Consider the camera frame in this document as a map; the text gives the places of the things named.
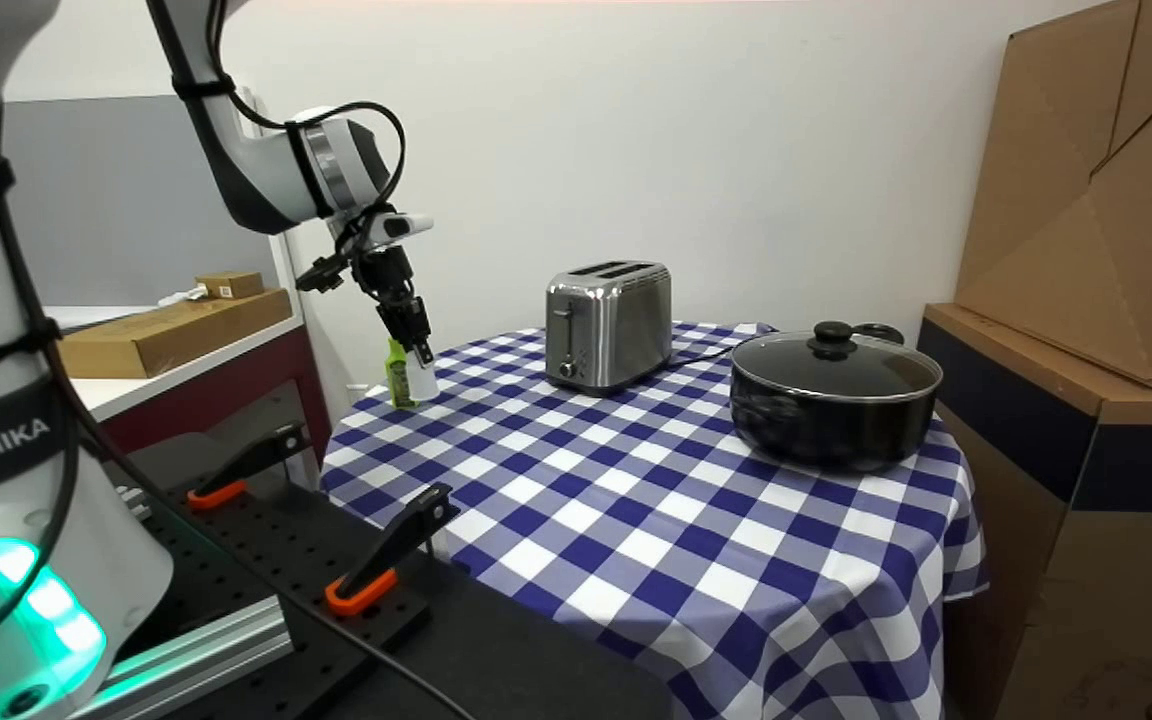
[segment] checkered tablecloth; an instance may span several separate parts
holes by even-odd
[[[449,483],[435,552],[651,669],[681,717],[940,717],[940,605],[984,588],[957,440],[863,479],[756,462],[707,360],[748,336],[674,325],[674,369],[619,395],[551,390],[538,334],[445,354],[439,402],[360,402],[321,479],[372,524]]]

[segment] cooking pot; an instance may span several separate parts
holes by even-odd
[[[940,364],[884,325],[824,321],[731,354],[731,424],[761,455],[869,476],[913,455],[931,424]]]

